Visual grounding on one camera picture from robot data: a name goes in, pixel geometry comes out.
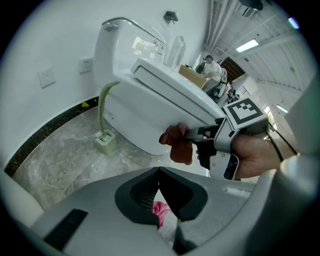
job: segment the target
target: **hand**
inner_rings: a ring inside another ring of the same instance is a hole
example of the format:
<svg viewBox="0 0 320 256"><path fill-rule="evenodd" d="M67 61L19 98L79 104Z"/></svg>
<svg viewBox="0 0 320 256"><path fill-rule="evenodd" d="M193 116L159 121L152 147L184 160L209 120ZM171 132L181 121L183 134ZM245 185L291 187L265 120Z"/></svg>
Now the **hand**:
<svg viewBox="0 0 320 256"><path fill-rule="evenodd" d="M266 139L239 134L232 143L232 151L239 158L236 179L259 176L280 166L274 146Z"/></svg>
<svg viewBox="0 0 320 256"><path fill-rule="evenodd" d="M208 73L208 74L205 74L205 75L204 75L204 78L210 78L210 77L212 77L212 76L213 76L213 73L210 72L210 73Z"/></svg>

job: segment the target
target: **toilet brush holder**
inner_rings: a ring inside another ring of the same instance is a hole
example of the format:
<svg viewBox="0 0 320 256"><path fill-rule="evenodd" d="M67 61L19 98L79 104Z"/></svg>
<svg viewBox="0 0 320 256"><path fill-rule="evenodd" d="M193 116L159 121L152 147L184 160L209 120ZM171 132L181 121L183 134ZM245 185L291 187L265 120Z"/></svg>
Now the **toilet brush holder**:
<svg viewBox="0 0 320 256"><path fill-rule="evenodd" d="M104 130L104 133L99 132L95 139L96 148L105 155L111 155L116 149L116 136L111 130Z"/></svg>

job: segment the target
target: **ceiling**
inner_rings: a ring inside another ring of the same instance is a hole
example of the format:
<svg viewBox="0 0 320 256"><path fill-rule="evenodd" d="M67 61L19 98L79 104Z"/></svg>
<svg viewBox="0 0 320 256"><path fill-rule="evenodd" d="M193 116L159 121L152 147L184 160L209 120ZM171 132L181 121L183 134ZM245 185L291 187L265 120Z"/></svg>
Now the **ceiling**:
<svg viewBox="0 0 320 256"><path fill-rule="evenodd" d="M248 9L239 0L209 1L204 48L216 60L231 58L257 83L300 94L317 71L316 62L298 29L274 3ZM258 46L236 48L256 39Z"/></svg>

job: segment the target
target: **white toilet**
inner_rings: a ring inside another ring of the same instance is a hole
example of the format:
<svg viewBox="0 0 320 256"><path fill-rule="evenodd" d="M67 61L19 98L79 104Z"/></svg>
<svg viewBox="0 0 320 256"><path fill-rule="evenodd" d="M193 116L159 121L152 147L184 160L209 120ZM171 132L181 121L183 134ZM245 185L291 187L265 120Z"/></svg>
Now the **white toilet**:
<svg viewBox="0 0 320 256"><path fill-rule="evenodd" d="M225 116L199 87L163 64L165 51L165 40L155 28L119 17L102 24L93 57L99 87L120 81L106 96L104 118L153 155L169 149L159 137L170 125L181 122L193 129Z"/></svg>

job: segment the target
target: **cardboard box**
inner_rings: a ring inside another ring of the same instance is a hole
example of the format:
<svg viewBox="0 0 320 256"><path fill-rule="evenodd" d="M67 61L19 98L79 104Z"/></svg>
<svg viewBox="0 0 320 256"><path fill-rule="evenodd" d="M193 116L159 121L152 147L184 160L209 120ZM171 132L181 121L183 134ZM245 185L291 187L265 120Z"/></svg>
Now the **cardboard box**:
<svg viewBox="0 0 320 256"><path fill-rule="evenodd" d="M180 70L179 70L179 74L181 74L185 78L189 79L191 82L193 82L199 88L202 88L207 81L202 75L198 74L193 69L186 67L185 65L181 65Z"/></svg>

